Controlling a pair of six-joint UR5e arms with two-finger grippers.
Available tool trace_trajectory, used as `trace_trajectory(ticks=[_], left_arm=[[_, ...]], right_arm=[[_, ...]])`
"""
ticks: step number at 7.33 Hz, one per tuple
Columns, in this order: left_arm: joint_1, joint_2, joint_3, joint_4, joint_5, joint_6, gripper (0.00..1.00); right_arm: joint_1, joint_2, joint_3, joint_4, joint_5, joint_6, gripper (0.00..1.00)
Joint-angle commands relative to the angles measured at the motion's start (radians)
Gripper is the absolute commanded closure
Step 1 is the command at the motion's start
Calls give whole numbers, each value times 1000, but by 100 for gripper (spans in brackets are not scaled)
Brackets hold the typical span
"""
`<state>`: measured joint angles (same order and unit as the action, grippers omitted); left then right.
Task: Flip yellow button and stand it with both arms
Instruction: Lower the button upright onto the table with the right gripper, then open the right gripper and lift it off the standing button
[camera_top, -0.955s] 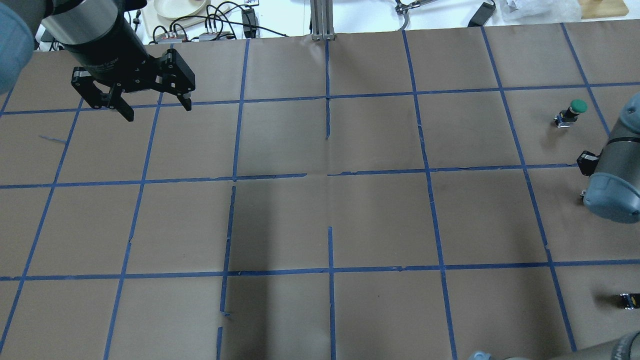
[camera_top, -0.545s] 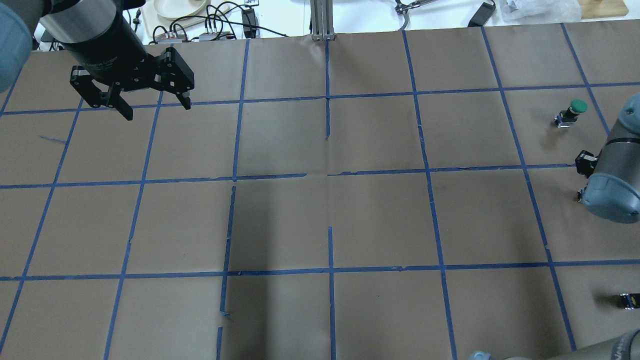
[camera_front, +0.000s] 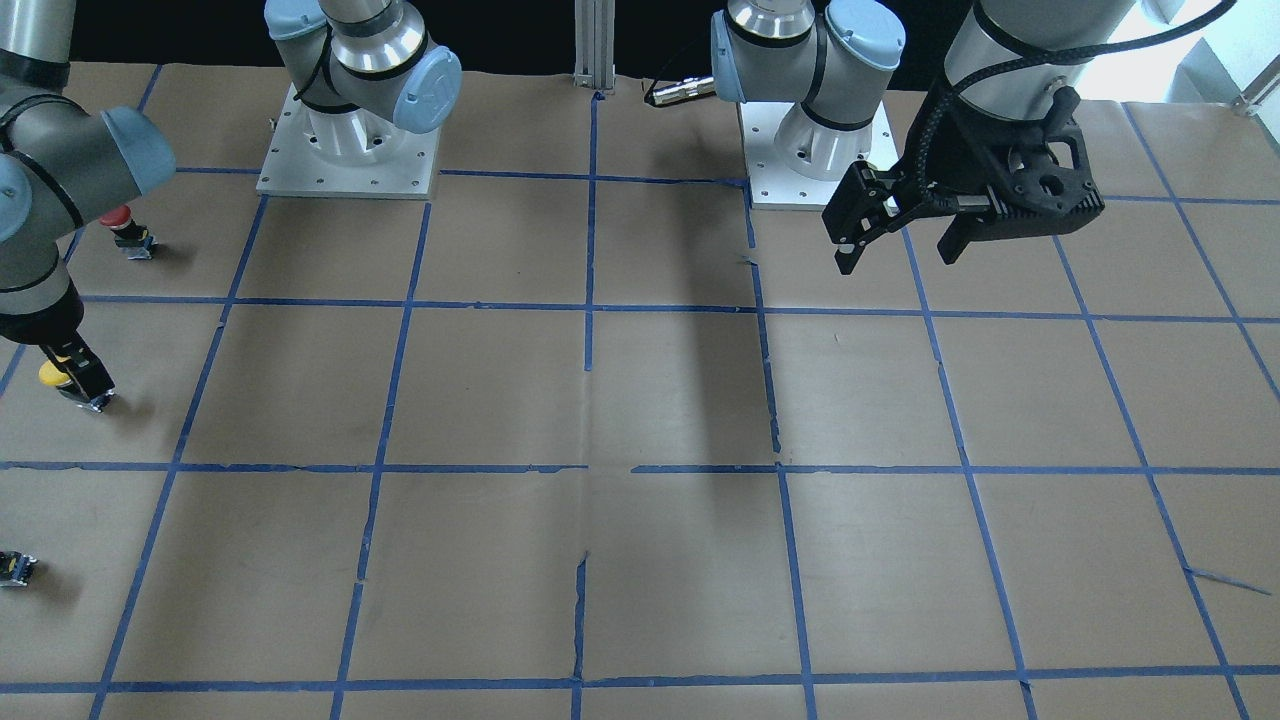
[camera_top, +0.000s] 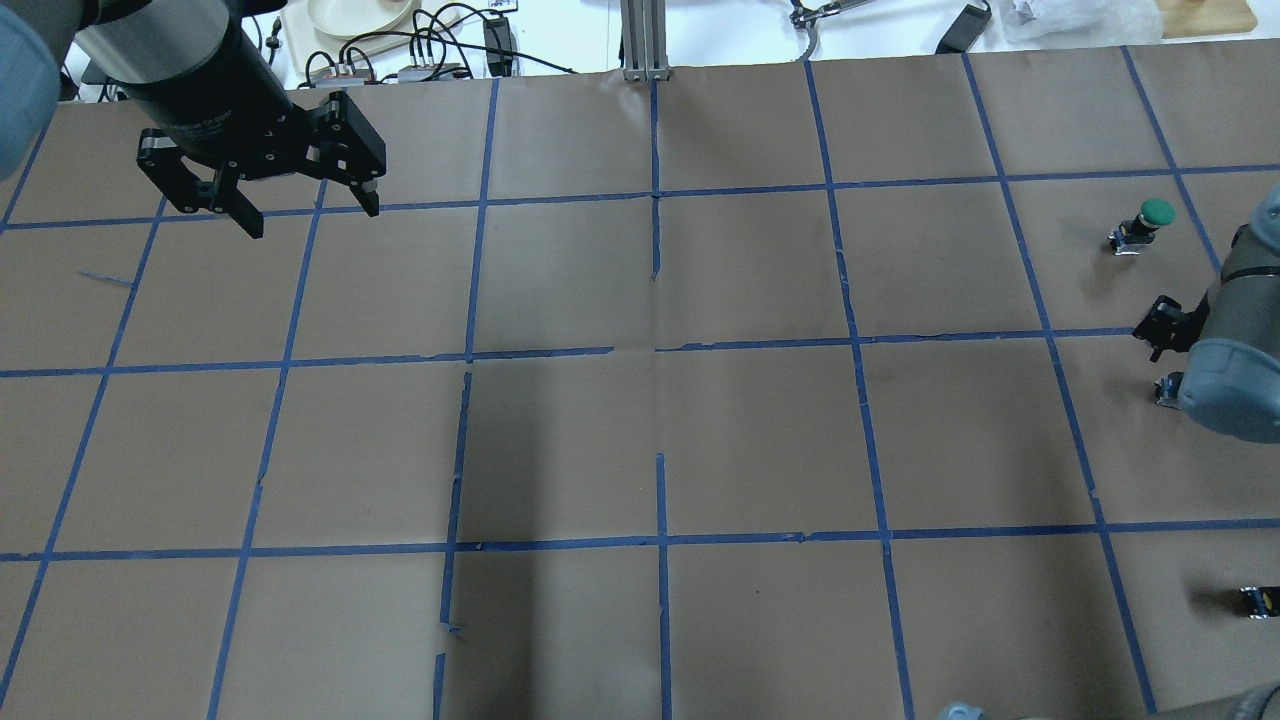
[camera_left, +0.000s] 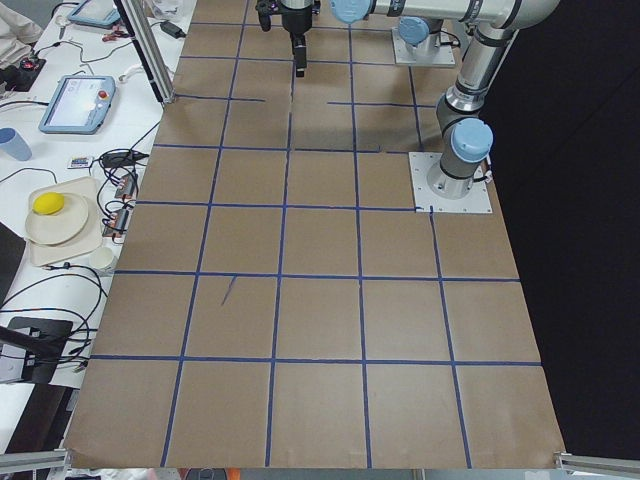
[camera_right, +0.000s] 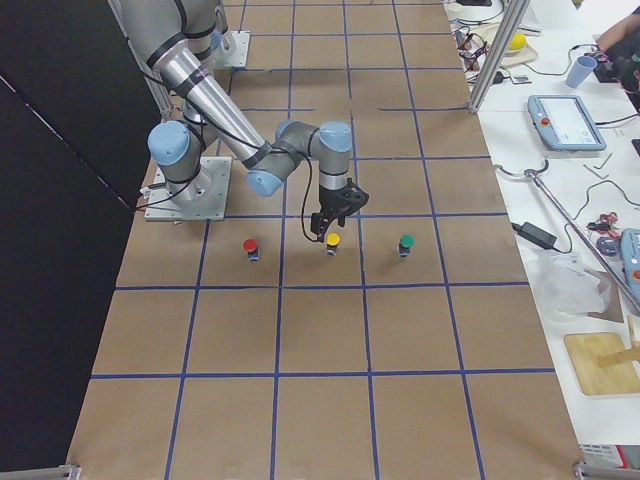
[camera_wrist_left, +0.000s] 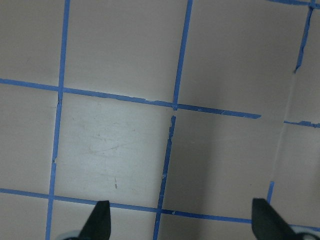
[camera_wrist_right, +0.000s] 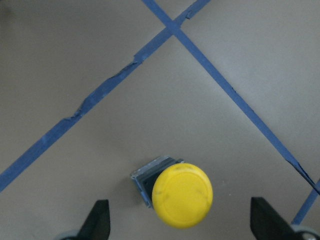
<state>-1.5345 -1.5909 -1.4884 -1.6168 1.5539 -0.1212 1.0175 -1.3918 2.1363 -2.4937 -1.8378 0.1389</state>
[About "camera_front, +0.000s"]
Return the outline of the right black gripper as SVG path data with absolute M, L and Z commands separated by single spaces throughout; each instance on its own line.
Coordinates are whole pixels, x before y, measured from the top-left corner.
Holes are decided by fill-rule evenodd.
M 3 314 L 1 336 L 19 345 L 45 346 L 45 384 L 70 401 L 110 401 L 115 383 L 79 336 L 84 305 L 73 283 L 49 307 Z

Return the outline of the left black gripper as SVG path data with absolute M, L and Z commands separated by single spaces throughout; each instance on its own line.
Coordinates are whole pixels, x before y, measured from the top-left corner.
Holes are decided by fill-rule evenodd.
M 867 246 L 929 217 L 951 217 L 938 242 L 945 263 L 972 243 L 1070 234 L 1097 219 L 1105 201 L 1092 176 L 1078 92 L 1053 92 L 1039 119 L 1005 120 L 934 85 L 913 122 L 905 161 L 878 169 L 856 160 L 822 211 L 850 275 Z

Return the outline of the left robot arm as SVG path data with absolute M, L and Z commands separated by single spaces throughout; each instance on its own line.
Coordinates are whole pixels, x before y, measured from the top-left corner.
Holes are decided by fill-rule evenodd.
M 878 1 L 730 1 L 710 19 L 716 91 L 728 102 L 786 102 L 781 145 L 796 172 L 835 182 L 822 220 L 852 273 L 879 237 L 934 217 L 954 264 L 972 243 L 1070 234 L 1105 201 L 1075 119 L 1075 79 L 1098 56 L 1183 38 L 1231 8 L 1114 42 L 1128 1 L 974 1 L 905 138 L 878 169 L 852 150 L 817 165 L 822 145 L 867 135 L 908 33 Z

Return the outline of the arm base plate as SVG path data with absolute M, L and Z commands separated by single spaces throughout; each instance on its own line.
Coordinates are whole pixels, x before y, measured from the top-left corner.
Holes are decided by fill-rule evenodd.
M 429 201 L 442 132 L 415 135 L 357 109 L 328 114 L 285 91 L 256 190 L 269 197 Z
M 851 164 L 890 169 L 899 152 L 884 105 L 855 131 L 818 124 L 797 102 L 737 105 L 751 202 L 765 210 L 820 211 Z

